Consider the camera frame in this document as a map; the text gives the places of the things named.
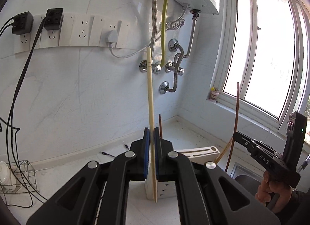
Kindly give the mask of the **person right hand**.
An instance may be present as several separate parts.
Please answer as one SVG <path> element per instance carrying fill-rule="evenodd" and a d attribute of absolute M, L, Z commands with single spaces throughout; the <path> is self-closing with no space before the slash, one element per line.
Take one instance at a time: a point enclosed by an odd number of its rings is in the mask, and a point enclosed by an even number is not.
<path fill-rule="evenodd" d="M 271 193 L 279 194 L 278 200 L 274 207 L 271 209 L 273 213 L 280 212 L 289 202 L 292 196 L 292 189 L 284 183 L 278 181 L 271 181 L 271 176 L 268 171 L 263 174 L 263 180 L 257 189 L 255 199 L 262 204 L 266 204 L 271 201 Z"/>

